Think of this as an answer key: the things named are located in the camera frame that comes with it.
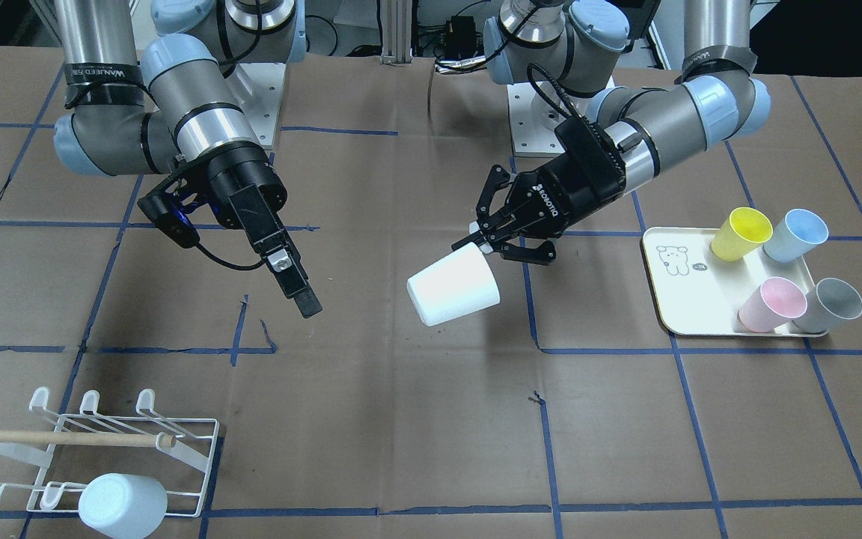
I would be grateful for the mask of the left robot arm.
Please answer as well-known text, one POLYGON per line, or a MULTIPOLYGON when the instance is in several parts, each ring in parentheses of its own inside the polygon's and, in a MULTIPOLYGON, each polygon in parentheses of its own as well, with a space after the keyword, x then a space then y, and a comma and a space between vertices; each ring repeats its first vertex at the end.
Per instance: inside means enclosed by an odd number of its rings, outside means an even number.
POLYGON ((490 255, 555 260, 554 240, 664 171, 762 127, 750 1, 685 3, 685 57, 670 88, 609 88, 632 24, 608 1, 506 1, 483 24, 483 62, 499 85, 527 83, 553 115, 562 154, 533 171, 493 166, 468 236, 490 255))

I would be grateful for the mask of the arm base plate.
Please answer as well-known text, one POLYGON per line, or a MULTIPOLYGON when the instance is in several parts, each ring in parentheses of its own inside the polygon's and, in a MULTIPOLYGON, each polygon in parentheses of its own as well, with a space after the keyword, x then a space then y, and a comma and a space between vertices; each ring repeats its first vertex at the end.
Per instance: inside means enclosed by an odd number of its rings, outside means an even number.
MULTIPOLYGON (((613 143, 619 143, 621 135, 627 137, 636 133, 634 127, 623 123, 618 115, 630 98, 638 94, 639 89, 616 86, 613 81, 609 81, 594 97, 575 99, 575 108, 578 112, 587 112, 589 122, 598 120, 603 112, 605 119, 601 120, 601 128, 613 143)), ((554 158, 564 153, 564 146, 558 140, 555 129, 565 117, 537 95, 530 83, 508 85, 507 105, 514 157, 554 158)))
POLYGON ((284 96, 285 64, 238 64, 226 78, 264 150, 273 150, 284 96))

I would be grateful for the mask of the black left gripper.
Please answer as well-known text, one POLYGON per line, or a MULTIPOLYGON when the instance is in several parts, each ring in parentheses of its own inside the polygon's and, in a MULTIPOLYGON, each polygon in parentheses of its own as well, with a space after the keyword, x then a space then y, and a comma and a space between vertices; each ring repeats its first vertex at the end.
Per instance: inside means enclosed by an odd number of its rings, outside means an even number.
POLYGON ((625 164, 599 124, 568 118, 555 134, 564 153, 536 170, 511 175, 499 165, 490 169, 476 221, 452 252, 472 245, 483 255, 548 265, 555 260, 551 239, 622 195, 625 164))

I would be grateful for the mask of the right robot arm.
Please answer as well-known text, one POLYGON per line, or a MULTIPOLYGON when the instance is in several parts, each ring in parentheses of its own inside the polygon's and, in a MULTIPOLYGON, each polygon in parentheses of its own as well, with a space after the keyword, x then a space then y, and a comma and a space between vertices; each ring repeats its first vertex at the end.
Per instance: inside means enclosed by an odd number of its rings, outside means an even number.
POLYGON ((189 215, 207 206, 243 230, 303 317, 322 306, 278 211, 287 188, 246 113, 240 64, 292 64, 307 52, 302 1, 154 1, 157 37, 139 50, 126 1, 58 1, 67 113, 52 137, 78 174, 161 174, 138 201, 183 249, 204 252, 189 215))

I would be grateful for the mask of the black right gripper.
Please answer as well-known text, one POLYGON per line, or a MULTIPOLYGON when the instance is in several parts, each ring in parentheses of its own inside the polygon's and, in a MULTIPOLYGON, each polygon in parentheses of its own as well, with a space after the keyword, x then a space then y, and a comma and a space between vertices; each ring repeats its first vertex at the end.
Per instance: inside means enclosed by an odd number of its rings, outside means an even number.
POLYGON ((303 318, 323 307, 300 264, 278 210, 287 191, 261 146, 232 142, 189 161, 174 157, 171 173, 138 201, 140 211, 165 236, 183 249, 201 250, 212 261, 239 272, 259 267, 235 265, 212 255, 201 245, 188 215, 207 205, 216 221, 228 229, 243 229, 261 265, 270 268, 286 298, 296 303, 303 318))

